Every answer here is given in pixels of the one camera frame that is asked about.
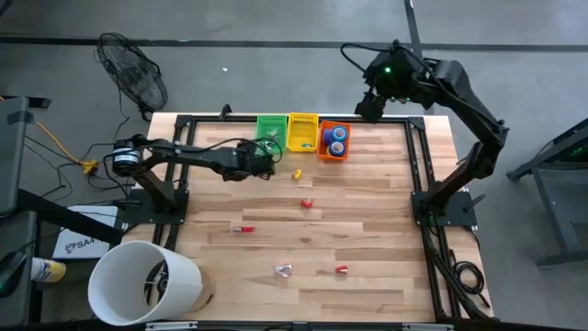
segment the green basket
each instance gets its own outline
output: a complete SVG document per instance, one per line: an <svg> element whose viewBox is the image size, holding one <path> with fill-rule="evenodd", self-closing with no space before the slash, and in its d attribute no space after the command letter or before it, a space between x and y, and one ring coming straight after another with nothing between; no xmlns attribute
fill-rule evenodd
<svg viewBox="0 0 588 331"><path fill-rule="evenodd" d="M270 137L274 138L282 153L286 152L286 139L288 131L288 116L257 116L257 133L255 138ZM277 146L271 146L267 149L271 154L279 154Z"/></svg>

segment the gray floor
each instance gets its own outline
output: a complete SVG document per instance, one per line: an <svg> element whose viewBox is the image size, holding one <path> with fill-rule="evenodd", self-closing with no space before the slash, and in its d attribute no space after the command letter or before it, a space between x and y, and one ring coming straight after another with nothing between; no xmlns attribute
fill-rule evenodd
<svg viewBox="0 0 588 331"><path fill-rule="evenodd" d="M585 0L413 0L422 42L587 44ZM96 37L117 31L133 38L192 40L410 41L402 0L44 0L16 1L0 18L0 33ZM365 88L359 72L326 49L144 48L160 64L170 99L166 111L307 111L351 113ZM363 63L373 53L355 51ZM469 185L488 198L478 205L481 253L496 315L504 321L588 328L588 263L538 270L535 260L556 253L553 234L531 178L504 174L531 158L548 140L586 117L587 53L442 52L469 71L475 92L511 128L495 175ZM0 45L0 91L50 97L35 111L74 154L112 140L118 93L96 63L92 47ZM147 132L135 106L119 136ZM422 114L415 105L389 105L388 113ZM448 109L458 154L474 142ZM47 142L34 126L29 135ZM108 152L96 149L93 156ZM55 164L62 160L45 154ZM54 171L26 154L23 188L43 193ZM73 194L62 204L119 198L95 192L80 171L65 170ZM64 192L56 193L57 198ZM73 280L83 288L84 279ZM84 297L84 291L78 294ZM85 303L61 304L50 293L48 319L83 318Z"/></svg>

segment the small red object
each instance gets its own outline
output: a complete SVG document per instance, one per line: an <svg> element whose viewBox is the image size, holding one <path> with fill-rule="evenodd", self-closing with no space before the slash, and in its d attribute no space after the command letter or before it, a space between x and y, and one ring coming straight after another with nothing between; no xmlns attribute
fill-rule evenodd
<svg viewBox="0 0 588 331"><path fill-rule="evenodd" d="M241 233L241 232L243 232L243 233L245 233L245 232L254 232L255 231L255 227L254 226L234 226L232 228L232 231L233 232L239 232L239 233Z"/></svg>
<svg viewBox="0 0 588 331"><path fill-rule="evenodd" d="M349 271L348 266L339 266L334 269L334 272L344 274L344 275L346 275L348 271Z"/></svg>
<svg viewBox="0 0 588 331"><path fill-rule="evenodd" d="M300 204L302 205L302 207L310 209L310 208L312 208L312 202L313 202L313 200L311 200L311 202L308 202L306 200L301 200Z"/></svg>

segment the wooden tabletop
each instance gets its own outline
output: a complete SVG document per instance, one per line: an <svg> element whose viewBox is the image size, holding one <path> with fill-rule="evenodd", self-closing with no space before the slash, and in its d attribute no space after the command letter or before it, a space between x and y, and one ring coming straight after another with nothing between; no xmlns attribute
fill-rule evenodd
<svg viewBox="0 0 588 331"><path fill-rule="evenodd" d="M149 139L171 140L176 115L154 114ZM458 160L449 121L445 116L425 116L424 121L435 177L442 179ZM199 123L195 145L254 135L255 123ZM414 138L424 169L416 132ZM302 169L298 181L291 178L296 169ZM216 294L207 307L180 319L434 321L401 125L352 124L345 162L285 152L276 170L269 181L223 182L209 169L189 169L190 201L176 252L210 270ZM153 171L163 178L165 165ZM422 182L427 188L426 178ZM302 199L314 199L312 209L302 208ZM232 233L231 227L239 225L256 230ZM124 240L151 241L152 236L153 225L144 224ZM447 228L447 240L458 260L483 270L470 233ZM292 276L276 277L274 268L287 264ZM349 267L347 276L335 274L341 265ZM447 286L439 283L449 312ZM471 298L483 308L477 296Z"/></svg>

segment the electric fan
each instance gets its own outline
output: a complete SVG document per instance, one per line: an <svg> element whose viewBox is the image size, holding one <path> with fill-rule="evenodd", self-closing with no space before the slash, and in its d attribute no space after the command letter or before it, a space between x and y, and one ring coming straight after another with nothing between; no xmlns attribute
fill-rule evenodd
<svg viewBox="0 0 588 331"><path fill-rule="evenodd" d="M118 33L100 35L96 48L98 58L119 89L139 106L144 120L146 113L161 110L167 103L159 65L149 60L130 40Z"/></svg>

